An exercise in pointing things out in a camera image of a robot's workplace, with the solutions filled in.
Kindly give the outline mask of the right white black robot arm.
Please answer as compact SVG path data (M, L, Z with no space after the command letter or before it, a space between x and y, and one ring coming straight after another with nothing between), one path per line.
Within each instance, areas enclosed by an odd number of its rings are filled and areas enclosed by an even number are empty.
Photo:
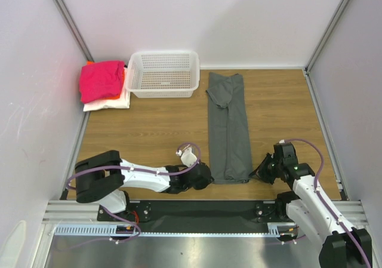
M292 142L274 144L274 152L252 172L265 183L273 184L279 178L290 188L277 195L270 214L302 229L318 249L321 267L372 267L371 236L338 210L319 182L321 173L298 161Z

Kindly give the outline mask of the grey t shirt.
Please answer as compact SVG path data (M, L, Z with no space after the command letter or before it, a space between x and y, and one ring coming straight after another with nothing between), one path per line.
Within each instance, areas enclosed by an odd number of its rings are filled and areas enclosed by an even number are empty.
M215 184L247 183L252 173L251 142L244 78L211 72L208 98L208 148Z

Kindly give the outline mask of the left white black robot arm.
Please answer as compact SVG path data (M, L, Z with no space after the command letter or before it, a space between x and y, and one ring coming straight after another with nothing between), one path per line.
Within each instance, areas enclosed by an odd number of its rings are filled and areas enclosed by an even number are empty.
M67 188L76 192L78 203L97 203L116 219L126 220L131 215L131 205L122 187L178 194L191 188L202 190L214 181L210 168L200 160L197 147L179 147L176 155L180 165L147 167L128 162L117 150L110 150L78 162Z

